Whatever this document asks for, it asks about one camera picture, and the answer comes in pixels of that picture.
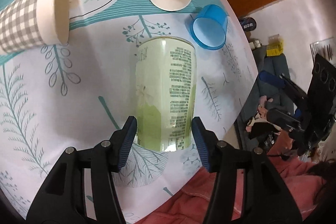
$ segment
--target table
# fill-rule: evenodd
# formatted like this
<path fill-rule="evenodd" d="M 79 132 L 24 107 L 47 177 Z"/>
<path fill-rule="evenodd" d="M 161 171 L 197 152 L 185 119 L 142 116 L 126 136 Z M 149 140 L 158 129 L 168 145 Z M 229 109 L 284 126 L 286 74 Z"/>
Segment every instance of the table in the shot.
<path fill-rule="evenodd" d="M 12 0 L 0 0 L 3 9 Z M 200 48 L 185 25 L 208 4 L 228 13 L 226 45 Z M 70 0 L 68 45 L 0 57 L 0 187 L 25 217 L 44 178 L 69 146 L 91 148 L 135 112 L 137 46 L 172 35 L 196 49 L 194 115 L 223 138 L 253 86 L 257 69 L 246 37 L 226 0 L 192 0 L 169 13 L 149 0 Z M 114 174 L 128 223 L 176 193 L 201 167 L 195 144 L 155 152 L 133 144 L 126 167 Z M 94 218 L 90 172 L 85 171 L 88 216 Z"/>

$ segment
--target green can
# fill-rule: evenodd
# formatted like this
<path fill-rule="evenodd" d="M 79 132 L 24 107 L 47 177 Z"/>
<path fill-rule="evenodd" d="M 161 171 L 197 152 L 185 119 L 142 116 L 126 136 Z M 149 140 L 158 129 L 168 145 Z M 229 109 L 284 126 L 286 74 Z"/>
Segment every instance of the green can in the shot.
<path fill-rule="evenodd" d="M 196 92 L 194 46 L 178 37 L 155 37 L 138 48 L 138 144 L 156 151 L 190 145 Z"/>

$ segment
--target metal screw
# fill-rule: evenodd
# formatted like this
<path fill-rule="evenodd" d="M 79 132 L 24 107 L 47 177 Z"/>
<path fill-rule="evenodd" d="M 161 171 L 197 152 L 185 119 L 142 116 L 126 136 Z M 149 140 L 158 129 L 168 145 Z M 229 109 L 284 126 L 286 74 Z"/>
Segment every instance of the metal screw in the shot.
<path fill-rule="evenodd" d="M 217 145 L 218 147 L 223 148 L 223 147 L 226 147 L 227 143 L 225 141 L 218 141 Z"/>
<path fill-rule="evenodd" d="M 111 145 L 111 142 L 110 141 L 102 141 L 101 142 L 101 146 L 102 147 L 109 147 Z"/>
<path fill-rule="evenodd" d="M 74 148 L 73 147 L 68 147 L 66 150 L 65 150 L 65 153 L 67 153 L 67 154 L 71 154 L 71 153 L 73 153 L 74 152 Z"/>
<path fill-rule="evenodd" d="M 257 155 L 260 155 L 263 153 L 263 150 L 260 147 L 255 147 L 253 149 L 254 153 L 256 153 Z"/>

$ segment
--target pink cloth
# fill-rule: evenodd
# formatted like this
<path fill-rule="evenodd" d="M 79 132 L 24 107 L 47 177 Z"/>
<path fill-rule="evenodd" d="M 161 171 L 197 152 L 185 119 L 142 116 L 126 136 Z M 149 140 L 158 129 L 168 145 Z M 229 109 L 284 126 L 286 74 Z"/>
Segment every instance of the pink cloth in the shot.
<path fill-rule="evenodd" d="M 269 155 L 278 155 L 286 147 L 286 140 L 279 141 L 269 151 Z M 314 164 L 302 162 L 297 157 L 283 161 L 280 157 L 270 157 L 270 161 L 280 173 L 284 182 L 305 219 L 315 205 L 314 197 L 323 181 L 319 176 L 307 175 Z M 208 173 L 201 168 L 194 177 L 172 198 L 137 224 L 197 224 L 202 223 L 212 193 L 216 173 Z M 232 219 L 240 217 L 243 200 L 243 173 L 238 171 L 236 198 Z"/>

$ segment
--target can rim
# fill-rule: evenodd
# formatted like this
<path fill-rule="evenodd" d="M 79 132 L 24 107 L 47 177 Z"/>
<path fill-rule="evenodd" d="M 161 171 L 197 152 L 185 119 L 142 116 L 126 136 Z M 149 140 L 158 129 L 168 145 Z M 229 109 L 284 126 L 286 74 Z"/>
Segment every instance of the can rim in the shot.
<path fill-rule="evenodd" d="M 152 38 L 150 38 L 149 40 L 147 40 L 147 41 L 141 43 L 141 45 L 140 45 L 139 47 L 141 47 L 143 44 L 145 44 L 145 43 L 147 43 L 147 42 L 149 42 L 149 41 L 152 41 L 152 40 L 155 40 L 155 39 L 160 39 L 160 38 L 161 38 L 161 39 L 162 39 L 162 38 L 171 38 L 171 39 L 175 39 L 175 40 L 178 40 L 178 41 L 187 43 L 187 44 L 189 44 L 190 46 L 192 46 L 192 47 L 195 49 L 194 45 L 193 45 L 191 42 L 189 42 L 188 40 L 183 39 L 183 38 L 181 38 L 181 37 L 174 37 L 174 36 L 171 36 L 171 35 L 165 35 L 165 36 L 161 35 L 161 36 L 159 36 L 159 37 L 152 37 Z"/>

